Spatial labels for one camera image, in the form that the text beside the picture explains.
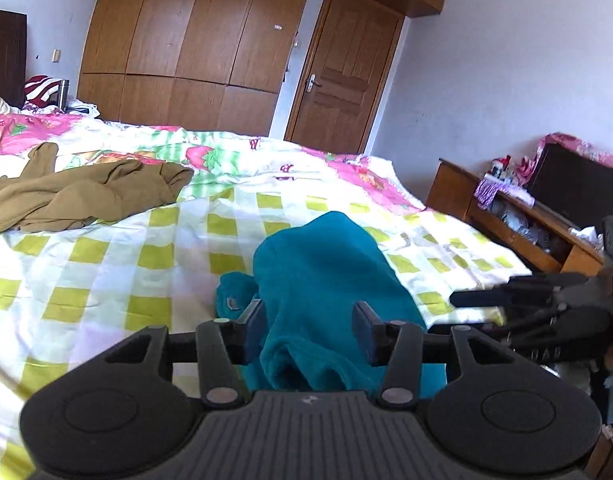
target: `wooden wardrobe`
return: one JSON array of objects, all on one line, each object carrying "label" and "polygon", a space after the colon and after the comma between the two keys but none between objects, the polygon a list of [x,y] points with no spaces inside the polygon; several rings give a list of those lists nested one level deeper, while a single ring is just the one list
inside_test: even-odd
[{"label": "wooden wardrobe", "polygon": [[269,132],[306,0],[98,0],[78,97],[104,120]]}]

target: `wooden door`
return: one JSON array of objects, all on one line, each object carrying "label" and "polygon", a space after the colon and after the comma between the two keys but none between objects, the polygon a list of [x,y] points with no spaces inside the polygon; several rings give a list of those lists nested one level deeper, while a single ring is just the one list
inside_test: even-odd
[{"label": "wooden door", "polygon": [[0,97],[12,106],[24,104],[26,15],[0,10]]},{"label": "wooden door", "polygon": [[402,22],[370,0],[331,0],[290,140],[324,152],[364,149]]}]

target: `teal cloth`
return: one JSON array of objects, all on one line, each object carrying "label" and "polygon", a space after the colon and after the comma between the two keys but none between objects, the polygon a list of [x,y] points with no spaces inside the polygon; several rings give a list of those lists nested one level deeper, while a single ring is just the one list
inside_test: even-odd
[{"label": "teal cloth", "polygon": [[[371,367],[353,335],[357,301],[370,304],[382,320],[426,329],[375,240],[338,212],[266,238],[255,251],[253,277],[225,274],[217,296],[218,315],[230,319],[253,298],[266,305],[269,331],[260,358],[243,367],[252,390],[377,390],[386,368]],[[238,310],[229,308],[228,298]],[[443,365],[424,365],[421,396],[445,384]]]}]

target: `checkered bedsheet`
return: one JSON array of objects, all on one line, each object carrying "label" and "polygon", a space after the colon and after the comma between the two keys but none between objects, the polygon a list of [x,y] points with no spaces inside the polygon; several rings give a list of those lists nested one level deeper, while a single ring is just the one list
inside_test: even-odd
[{"label": "checkered bedsheet", "polygon": [[[497,319],[496,309],[453,310],[448,296],[528,272],[468,225],[423,210],[381,159],[339,160],[279,140],[88,119],[54,140],[58,169],[133,153],[181,162],[196,174],[177,204],[115,224],[0,234],[0,479],[31,471],[18,417],[33,392],[146,325],[187,332],[210,319],[219,276],[250,273],[258,245],[281,229],[330,210],[347,214],[376,239],[428,324]],[[344,176],[340,164],[359,173]],[[174,374],[189,394],[192,369]]]}]

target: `black tv screen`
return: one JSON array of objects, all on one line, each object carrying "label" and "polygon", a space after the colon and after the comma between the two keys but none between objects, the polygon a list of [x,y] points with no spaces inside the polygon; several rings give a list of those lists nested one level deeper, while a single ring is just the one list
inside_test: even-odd
[{"label": "black tv screen", "polygon": [[613,213],[613,168],[584,158],[559,144],[547,144],[527,190],[538,202],[582,229]]}]

